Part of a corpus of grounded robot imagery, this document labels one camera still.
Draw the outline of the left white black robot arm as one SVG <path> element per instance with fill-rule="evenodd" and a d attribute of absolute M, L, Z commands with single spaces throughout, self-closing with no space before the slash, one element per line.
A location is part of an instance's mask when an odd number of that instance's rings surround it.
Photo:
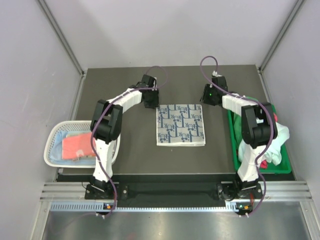
<path fill-rule="evenodd" d="M 119 145 L 123 114 L 140 103 L 145 108 L 155 109 L 159 106 L 159 100 L 157 79 L 144 74 L 141 81 L 120 95 L 97 102 L 90 125 L 90 146 L 95 154 L 90 185 L 102 198 L 109 198 L 113 193 L 113 197 L 117 198 L 117 188 L 112 181 L 112 162 L 117 155 L 113 150 L 115 145 Z"/>

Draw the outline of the pink bunny towel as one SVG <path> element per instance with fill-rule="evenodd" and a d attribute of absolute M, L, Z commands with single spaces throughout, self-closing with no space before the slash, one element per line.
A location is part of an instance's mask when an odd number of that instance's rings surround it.
<path fill-rule="evenodd" d="M 91 146 L 90 132 L 67 136 L 62 140 L 61 158 L 63 160 L 78 160 L 82 157 L 95 157 Z"/>

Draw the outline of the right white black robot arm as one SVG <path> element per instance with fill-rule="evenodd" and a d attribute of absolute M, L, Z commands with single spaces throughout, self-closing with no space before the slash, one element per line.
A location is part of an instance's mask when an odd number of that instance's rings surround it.
<path fill-rule="evenodd" d="M 237 197 L 245 198 L 257 189 L 263 155 L 278 135 L 272 105 L 228 92 L 226 78 L 217 71 L 212 73 L 200 100 L 241 117 L 241 136 L 245 147 L 233 181 L 233 192 Z"/>

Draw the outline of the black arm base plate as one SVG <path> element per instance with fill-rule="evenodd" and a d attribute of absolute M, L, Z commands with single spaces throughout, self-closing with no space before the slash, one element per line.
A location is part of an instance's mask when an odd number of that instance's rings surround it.
<path fill-rule="evenodd" d="M 222 207 L 225 200 L 262 196 L 260 186 L 236 195 L 230 182 L 120 182 L 115 187 L 118 207 Z"/>

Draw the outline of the blue white patterned towel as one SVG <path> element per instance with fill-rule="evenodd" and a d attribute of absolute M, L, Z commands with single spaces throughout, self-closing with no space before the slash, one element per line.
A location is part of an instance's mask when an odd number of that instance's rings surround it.
<path fill-rule="evenodd" d="M 157 146 L 203 147 L 205 144 L 201 104 L 162 104 L 157 108 Z"/>

